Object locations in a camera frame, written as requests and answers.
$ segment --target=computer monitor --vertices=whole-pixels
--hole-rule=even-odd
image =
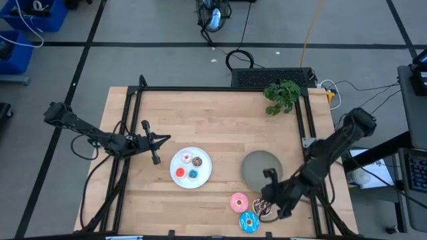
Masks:
[[[421,68],[427,68],[427,49],[416,56],[416,58],[412,60],[412,63],[418,65]]]

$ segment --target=pink frosted donut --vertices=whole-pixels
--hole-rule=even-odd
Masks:
[[[230,207],[236,213],[243,213],[249,207],[249,199],[243,193],[234,193],[230,197]]]
[[[191,153],[184,153],[182,155],[182,161],[184,163],[191,163],[191,160],[193,160],[193,156],[191,155]]]

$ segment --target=donut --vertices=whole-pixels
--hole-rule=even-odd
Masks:
[[[193,159],[193,156],[191,155],[191,153],[184,153],[182,155],[182,161],[184,163],[191,163],[191,160]]]
[[[194,157],[193,161],[192,161],[194,167],[200,167],[200,165],[202,164],[202,162],[203,161],[201,160],[200,157]]]
[[[260,220],[254,212],[247,211],[240,215],[239,225],[245,233],[254,233],[260,227]]]
[[[230,207],[236,213],[243,213],[249,207],[249,199],[243,193],[234,193],[230,197]]]
[[[175,171],[175,176],[177,178],[183,178],[183,177],[185,177],[185,169],[182,168],[182,167],[177,168],[176,171]]]
[[[272,206],[265,199],[258,197],[252,202],[252,210],[257,216],[265,217],[272,212]]]
[[[188,173],[188,178],[190,179],[190,180],[196,180],[197,179],[197,177],[199,176],[199,173],[196,171],[196,170],[190,170],[189,171],[189,173]]]

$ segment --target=black floor line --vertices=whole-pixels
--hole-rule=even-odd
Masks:
[[[89,49],[91,47],[93,38],[95,37],[96,29],[98,28],[99,21],[101,20],[101,16],[105,7],[107,0],[102,0],[101,4],[99,5],[98,11],[95,16],[95,20],[93,21],[91,31],[89,33],[89,36],[87,37],[87,41],[85,43],[85,48],[83,49],[83,53],[81,54],[79,63],[77,64],[77,68],[75,70],[73,80],[70,84],[70,88],[68,89],[67,96],[65,98],[65,104],[70,105],[71,101],[73,100],[73,96],[75,93],[75,88],[77,87],[77,84],[79,83],[79,79],[81,76],[81,72],[83,71],[83,68],[85,66],[85,62],[87,59],[87,54],[89,53]],[[23,216],[21,218],[21,221],[19,222],[18,229],[15,234],[15,238],[24,238],[25,232],[27,231],[28,224],[31,220],[31,216],[33,215],[35,205],[37,204],[37,200],[40,195],[41,188],[44,184],[47,171],[49,169],[49,166],[51,164],[53,154],[55,152],[56,145],[58,144],[59,137],[61,136],[61,129],[55,129],[52,134],[52,138],[49,142],[49,146],[46,150],[45,157],[43,159],[43,162],[41,164],[39,173],[37,175],[37,178],[35,180],[33,190],[31,191],[31,194],[29,196],[27,206],[25,207]]]
[[[408,33],[406,32],[405,26],[403,26],[403,22],[400,19],[399,13],[396,10],[396,7],[393,4],[392,0],[386,0],[388,7],[390,8],[390,11],[392,12],[393,18],[399,28],[400,34],[403,37],[403,40],[405,41],[406,46],[409,49],[409,52],[411,54],[412,58],[415,58],[417,56],[414,46],[412,45],[411,39],[409,38]]]
[[[46,47],[85,47],[86,42],[45,42]],[[216,47],[239,47],[240,43],[216,43]],[[242,47],[301,49],[303,43],[242,43]],[[131,42],[92,42],[91,47],[210,47],[207,43],[131,43]],[[427,45],[412,45],[414,49],[425,49]],[[308,49],[408,49],[405,44],[345,44],[308,43]]]

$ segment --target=blue frosted donut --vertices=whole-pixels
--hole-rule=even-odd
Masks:
[[[240,228],[245,233],[254,233],[258,230],[258,227],[260,227],[258,216],[251,211],[246,211],[240,215],[239,224]]]
[[[190,170],[188,173],[188,177],[190,180],[196,180],[198,175],[199,173],[194,169]]]

